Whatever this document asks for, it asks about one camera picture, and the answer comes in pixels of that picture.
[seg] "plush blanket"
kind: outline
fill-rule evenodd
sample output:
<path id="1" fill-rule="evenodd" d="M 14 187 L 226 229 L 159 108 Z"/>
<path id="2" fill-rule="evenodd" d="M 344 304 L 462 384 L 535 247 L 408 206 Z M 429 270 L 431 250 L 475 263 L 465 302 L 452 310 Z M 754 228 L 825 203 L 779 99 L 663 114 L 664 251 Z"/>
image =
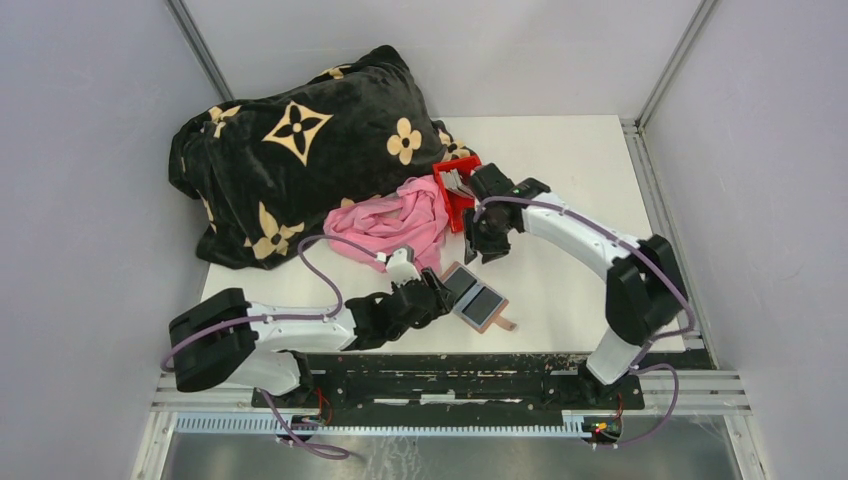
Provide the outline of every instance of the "plush blanket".
<path id="1" fill-rule="evenodd" d="M 322 233 L 330 210 L 470 154 L 430 119 L 409 67 L 382 46 L 294 90 L 197 115 L 174 136 L 168 174 L 206 208 L 198 257 L 271 269 Z"/>

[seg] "robotic arm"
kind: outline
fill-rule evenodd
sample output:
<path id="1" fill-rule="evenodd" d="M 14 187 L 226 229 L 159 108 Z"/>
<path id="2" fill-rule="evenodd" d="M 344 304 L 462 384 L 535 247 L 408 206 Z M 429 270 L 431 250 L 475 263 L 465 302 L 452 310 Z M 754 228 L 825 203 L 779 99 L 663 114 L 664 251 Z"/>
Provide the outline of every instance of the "robotic arm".
<path id="1" fill-rule="evenodd" d="M 596 390 L 615 384 L 681 310 L 662 281 L 620 242 L 638 245 L 685 297 L 671 245 L 659 235 L 639 240 L 605 228 L 569 209 L 544 183 L 528 178 L 515 185 L 494 164 L 475 171 L 470 186 L 483 209 L 464 212 L 466 263 L 478 253 L 484 264 L 508 254 L 507 233 L 515 229 L 557 245 L 606 281 L 609 328 L 578 374 L 598 383 Z"/>
<path id="2" fill-rule="evenodd" d="M 424 328 L 451 311 L 453 294 L 431 269 L 419 273 L 411 248 L 402 247 L 382 261 L 392 293 L 350 299 L 332 317 L 327 316 L 332 307 L 248 302 L 240 288 L 223 290 L 180 315 L 169 325 L 173 346 L 223 322 L 245 317 L 250 321 L 204 335 L 176 353 L 177 390 L 197 392 L 229 382 L 274 396 L 301 386 L 308 393 L 312 376 L 304 353 L 378 348 L 410 327 Z"/>

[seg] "pink scarf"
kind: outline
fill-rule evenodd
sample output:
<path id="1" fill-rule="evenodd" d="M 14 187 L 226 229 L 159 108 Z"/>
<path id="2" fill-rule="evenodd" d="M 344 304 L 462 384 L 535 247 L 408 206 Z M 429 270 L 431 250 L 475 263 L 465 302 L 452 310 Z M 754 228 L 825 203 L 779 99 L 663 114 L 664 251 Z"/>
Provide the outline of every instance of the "pink scarf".
<path id="1" fill-rule="evenodd" d="M 441 271 L 439 249 L 444 245 L 448 214 L 439 186 L 432 175 L 410 178 L 397 190 L 397 197 L 366 200 L 330 212 L 324 233 L 338 235 L 373 252 L 391 254 L 409 245 L 415 250 L 415 266 Z M 368 255 L 341 242 L 330 248 L 384 272 L 384 266 Z"/>

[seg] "gray floor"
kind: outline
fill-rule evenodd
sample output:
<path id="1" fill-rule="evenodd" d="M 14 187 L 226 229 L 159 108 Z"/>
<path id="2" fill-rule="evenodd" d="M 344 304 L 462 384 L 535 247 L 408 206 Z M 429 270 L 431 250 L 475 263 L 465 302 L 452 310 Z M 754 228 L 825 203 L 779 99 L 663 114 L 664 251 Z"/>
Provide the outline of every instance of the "gray floor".
<path id="1" fill-rule="evenodd" d="M 655 421 L 626 418 L 625 438 Z M 259 435 L 177 434 L 162 478 L 741 479 L 721 417 L 673 418 L 652 439 L 617 451 L 592 452 L 575 439 L 328 436 L 323 440 L 356 456 L 322 460 Z"/>

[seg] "diamond-shaped star motif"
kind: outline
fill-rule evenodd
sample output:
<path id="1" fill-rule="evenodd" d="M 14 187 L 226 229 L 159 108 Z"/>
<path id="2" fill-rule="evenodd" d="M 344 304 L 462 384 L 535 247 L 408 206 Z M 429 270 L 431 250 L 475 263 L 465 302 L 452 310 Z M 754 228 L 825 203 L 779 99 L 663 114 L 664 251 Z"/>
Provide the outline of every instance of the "diamond-shaped star motif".
<path id="1" fill-rule="evenodd" d="M 303 105 L 290 102 L 280 122 L 265 138 L 264 142 L 276 142 L 291 150 L 306 165 L 309 147 L 318 130 L 332 115 L 325 115 Z"/>

